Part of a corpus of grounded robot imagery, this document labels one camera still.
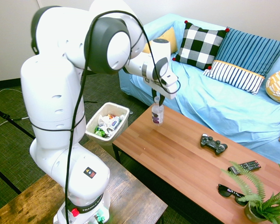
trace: white wall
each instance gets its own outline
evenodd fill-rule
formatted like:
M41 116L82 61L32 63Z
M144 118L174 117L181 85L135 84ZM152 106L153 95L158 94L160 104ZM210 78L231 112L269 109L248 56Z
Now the white wall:
M32 55L30 23L38 10L35 0L0 0L0 81L20 77Z
M280 40L280 0L124 0L143 24L167 13ZM93 0L0 0L0 80L20 77L30 49L30 23L41 7L87 10Z

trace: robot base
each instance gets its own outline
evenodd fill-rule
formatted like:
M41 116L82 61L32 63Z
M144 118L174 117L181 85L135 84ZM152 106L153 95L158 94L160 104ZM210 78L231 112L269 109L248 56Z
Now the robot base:
M99 217L104 217L102 219L102 223L106 223L109 218L109 208L110 208L110 194L107 190L104 191L104 195L100 203L93 208L91 211L83 214L79 214L76 217L72 215L71 212L69 214L69 223L70 224L98 224L95 219L95 215ZM53 224L66 224L65 219L65 202L61 205L57 214L54 216Z

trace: game controller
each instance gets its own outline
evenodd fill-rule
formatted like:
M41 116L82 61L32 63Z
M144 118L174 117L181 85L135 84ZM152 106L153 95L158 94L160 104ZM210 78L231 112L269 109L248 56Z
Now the game controller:
M200 145L201 147L207 146L208 148L214 150L216 155L220 155L228 147L226 144L221 144L219 140L214 141L213 137L208 136L207 134L202 134Z

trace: checkered pillow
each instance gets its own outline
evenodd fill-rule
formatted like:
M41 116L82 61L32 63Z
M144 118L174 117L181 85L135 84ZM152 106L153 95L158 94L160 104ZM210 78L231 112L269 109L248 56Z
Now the checkered pillow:
M175 61L205 70L213 63L228 30L208 30L185 23L182 45Z

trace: light blue sofa cover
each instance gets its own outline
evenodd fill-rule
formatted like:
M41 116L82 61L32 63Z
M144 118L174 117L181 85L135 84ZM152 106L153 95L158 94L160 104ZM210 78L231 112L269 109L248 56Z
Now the light blue sofa cover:
M205 29L226 28L175 14L167 14L144 28L149 40L153 40L173 26L180 47L185 20ZM206 77L196 67L174 61L170 64L182 85L175 99L165 99L164 105L280 164L280 103L272 100L265 90L266 80L280 70L280 57L256 96ZM143 78L121 70L119 80L124 93L147 105L153 103L151 88L144 84Z

